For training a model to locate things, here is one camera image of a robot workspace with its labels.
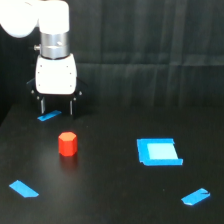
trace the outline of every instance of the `black background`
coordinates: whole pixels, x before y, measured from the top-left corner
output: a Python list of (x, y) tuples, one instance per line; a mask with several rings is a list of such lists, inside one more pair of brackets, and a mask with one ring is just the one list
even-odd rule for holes
[[(89, 108), (45, 122), (13, 106), (0, 129), (0, 223), (223, 223), (224, 109)], [(78, 156), (58, 154), (58, 136), (78, 136)], [(147, 167), (136, 140), (173, 138), (182, 166)], [(37, 198), (9, 185), (20, 180)], [(205, 188), (195, 206), (181, 198)]]
[[(67, 2), (71, 53), (89, 84), (88, 104), (223, 106), (223, 1)], [(0, 28), (2, 116), (12, 103), (28, 102), (38, 29), (16, 39)]]

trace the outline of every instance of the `black table surface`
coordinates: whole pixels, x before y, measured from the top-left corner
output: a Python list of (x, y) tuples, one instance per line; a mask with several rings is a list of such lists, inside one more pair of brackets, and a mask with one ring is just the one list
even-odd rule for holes
[[(174, 224), (224, 221), (224, 109), (91, 108), (76, 119), (40, 122), (15, 105), (0, 127), (0, 223)], [(58, 153), (58, 136), (78, 136), (78, 155)], [(173, 138), (183, 166), (148, 167), (136, 140)], [(20, 180), (39, 193), (23, 198)], [(181, 198), (205, 188), (195, 206)]]

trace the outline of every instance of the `blue tape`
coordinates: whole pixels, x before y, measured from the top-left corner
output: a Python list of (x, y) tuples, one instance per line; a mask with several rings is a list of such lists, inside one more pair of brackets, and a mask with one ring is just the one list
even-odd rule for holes
[(149, 159), (144, 160), (146, 166), (181, 166), (183, 159)]
[(188, 196), (182, 198), (181, 200), (185, 205), (195, 205), (196, 203), (208, 198), (210, 196), (210, 193), (205, 190), (204, 188), (201, 188), (192, 194), (189, 194)]
[(48, 120), (48, 119), (50, 119), (52, 117), (55, 117), (55, 116), (57, 116), (59, 114), (61, 114), (61, 111), (55, 110), (55, 111), (53, 111), (53, 112), (51, 112), (49, 114), (45, 114), (45, 115), (43, 115), (41, 117), (38, 117), (37, 119), (39, 119), (40, 121), (46, 121), (46, 120)]
[(21, 181), (17, 180), (14, 183), (10, 184), (9, 187), (11, 187), (14, 191), (22, 195), (24, 198), (28, 197), (37, 197), (39, 194), (26, 186)]
[[(158, 143), (158, 149), (160, 149), (160, 152), (156, 153), (156, 144)], [(173, 139), (137, 139), (137, 146), (138, 146), (138, 153), (139, 153), (139, 161), (142, 162), (146, 166), (181, 166), (183, 164), (183, 159), (178, 159), (177, 156), (168, 156), (168, 158), (165, 158), (165, 153), (162, 155), (162, 145), (164, 144), (164, 150), (175, 150), (173, 144)], [(154, 147), (152, 147), (154, 151), (154, 157), (157, 157), (156, 159), (150, 158), (150, 153), (148, 149), (148, 144), (153, 144)]]
[(140, 141), (150, 144), (150, 143), (170, 143), (174, 144), (174, 140), (172, 138), (144, 138), (139, 139)]

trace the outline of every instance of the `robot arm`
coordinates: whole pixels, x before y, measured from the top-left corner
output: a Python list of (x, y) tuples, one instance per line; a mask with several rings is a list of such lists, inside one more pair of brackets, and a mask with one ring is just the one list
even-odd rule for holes
[(77, 71), (69, 47), (69, 6), (64, 1), (0, 0), (0, 24), (15, 38), (39, 27), (35, 86), (40, 94), (71, 95)]

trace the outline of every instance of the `red hexagonal block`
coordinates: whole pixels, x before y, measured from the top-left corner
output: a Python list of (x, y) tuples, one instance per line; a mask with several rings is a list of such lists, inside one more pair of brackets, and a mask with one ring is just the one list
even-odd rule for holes
[(72, 132), (63, 132), (58, 137), (59, 153), (63, 156), (73, 156), (78, 151), (77, 136)]

